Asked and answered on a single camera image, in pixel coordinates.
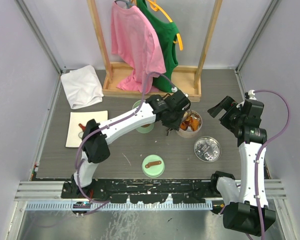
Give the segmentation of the mint green tin canister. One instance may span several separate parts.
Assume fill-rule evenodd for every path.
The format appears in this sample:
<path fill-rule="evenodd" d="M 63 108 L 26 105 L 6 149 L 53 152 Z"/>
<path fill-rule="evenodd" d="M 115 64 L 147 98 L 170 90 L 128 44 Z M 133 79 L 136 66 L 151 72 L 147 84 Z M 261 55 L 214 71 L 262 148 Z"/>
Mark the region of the mint green tin canister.
<path fill-rule="evenodd" d="M 140 105 L 140 103 L 141 103 L 141 100 L 136 101 L 133 104 L 132 109 L 137 108 Z M 135 130 L 141 134 L 147 134 L 153 130 L 154 126 L 155 126 L 154 123 L 145 124 L 145 125 L 142 125 L 141 127 L 136 128 Z"/>

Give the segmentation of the mint green canister lid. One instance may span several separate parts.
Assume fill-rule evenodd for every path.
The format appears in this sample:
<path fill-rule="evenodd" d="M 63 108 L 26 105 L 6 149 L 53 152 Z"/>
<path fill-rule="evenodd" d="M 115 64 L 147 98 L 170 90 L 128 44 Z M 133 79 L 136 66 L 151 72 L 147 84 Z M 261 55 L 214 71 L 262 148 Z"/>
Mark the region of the mint green canister lid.
<path fill-rule="evenodd" d="M 165 163 L 160 156 L 151 154 L 143 159 L 141 169 L 147 177 L 158 178 L 165 171 Z"/>

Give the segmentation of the white cloth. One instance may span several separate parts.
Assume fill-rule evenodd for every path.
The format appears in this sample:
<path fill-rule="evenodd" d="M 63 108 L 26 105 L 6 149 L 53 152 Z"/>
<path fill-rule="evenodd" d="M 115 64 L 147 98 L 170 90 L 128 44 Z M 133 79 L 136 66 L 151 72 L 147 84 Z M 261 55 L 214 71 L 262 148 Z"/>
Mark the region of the white cloth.
<path fill-rule="evenodd" d="M 60 80 L 72 110 L 86 108 L 103 101 L 103 88 L 92 65 L 62 74 Z"/>

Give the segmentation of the white square plate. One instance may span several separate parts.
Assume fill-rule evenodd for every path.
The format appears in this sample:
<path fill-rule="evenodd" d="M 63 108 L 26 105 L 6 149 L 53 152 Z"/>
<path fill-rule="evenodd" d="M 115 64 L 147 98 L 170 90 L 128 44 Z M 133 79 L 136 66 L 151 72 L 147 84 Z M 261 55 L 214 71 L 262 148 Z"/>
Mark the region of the white square plate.
<path fill-rule="evenodd" d="M 87 122 L 94 119 L 97 123 L 106 121 L 108 119 L 108 111 L 93 111 L 93 112 L 71 112 L 69 117 L 69 125 L 67 137 L 65 141 L 66 148 L 78 148 L 82 142 L 78 134 L 83 132 L 78 124 L 84 126 Z"/>

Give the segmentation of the metal serving tongs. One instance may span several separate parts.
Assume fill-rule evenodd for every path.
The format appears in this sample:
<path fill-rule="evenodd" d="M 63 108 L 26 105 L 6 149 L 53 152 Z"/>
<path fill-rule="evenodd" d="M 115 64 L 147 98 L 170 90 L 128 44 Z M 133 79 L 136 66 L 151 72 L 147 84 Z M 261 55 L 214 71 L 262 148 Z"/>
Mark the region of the metal serving tongs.
<path fill-rule="evenodd" d="M 187 111 L 184 113 L 184 115 L 183 115 L 183 117 L 182 117 L 182 120 L 181 120 L 181 123 L 183 123 L 190 115 L 191 115 L 191 110 L 189 109 L 189 110 L 187 110 Z M 169 136 L 169 134 L 170 134 L 172 131 L 173 131 L 172 128 L 168 128 L 168 129 L 166 130 L 166 136 Z"/>

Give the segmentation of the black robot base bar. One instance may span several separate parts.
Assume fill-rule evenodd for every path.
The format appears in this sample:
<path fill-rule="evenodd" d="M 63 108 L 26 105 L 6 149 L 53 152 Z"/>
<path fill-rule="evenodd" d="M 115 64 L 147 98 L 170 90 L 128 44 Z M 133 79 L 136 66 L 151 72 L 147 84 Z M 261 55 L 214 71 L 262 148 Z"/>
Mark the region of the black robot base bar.
<path fill-rule="evenodd" d="M 213 184 L 206 179 L 94 179 L 82 190 L 93 200 L 114 204 L 162 204 L 169 196 L 173 204 L 197 204 L 221 197 Z"/>

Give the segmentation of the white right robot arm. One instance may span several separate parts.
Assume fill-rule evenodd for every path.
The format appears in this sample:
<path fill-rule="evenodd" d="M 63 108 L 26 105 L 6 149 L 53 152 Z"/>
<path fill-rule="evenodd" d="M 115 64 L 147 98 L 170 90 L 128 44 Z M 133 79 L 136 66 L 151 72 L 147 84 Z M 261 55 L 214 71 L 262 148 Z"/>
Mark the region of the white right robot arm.
<path fill-rule="evenodd" d="M 233 174 L 216 171 L 211 176 L 209 191 L 222 197 L 223 226 L 226 229 L 264 238 L 265 231 L 275 222 L 276 212 L 269 209 L 265 191 L 264 160 L 267 131 L 260 127 L 264 104 L 255 97 L 237 103 L 226 96 L 207 112 L 219 119 L 222 126 L 237 139 L 241 161 L 241 180 L 237 186 Z"/>

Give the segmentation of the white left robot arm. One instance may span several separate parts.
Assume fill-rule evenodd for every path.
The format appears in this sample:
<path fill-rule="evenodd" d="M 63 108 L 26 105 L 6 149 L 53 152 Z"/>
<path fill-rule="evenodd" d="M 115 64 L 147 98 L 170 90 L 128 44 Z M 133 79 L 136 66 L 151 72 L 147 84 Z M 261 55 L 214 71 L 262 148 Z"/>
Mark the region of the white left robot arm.
<path fill-rule="evenodd" d="M 178 130 L 191 101 L 181 90 L 142 98 L 139 105 L 115 118 L 102 122 L 94 119 L 86 123 L 82 141 L 75 157 L 75 172 L 71 177 L 72 192 L 78 198 L 90 193 L 93 175 L 100 163 L 110 157 L 109 145 L 123 135 L 144 125 L 161 122 L 171 130 Z"/>

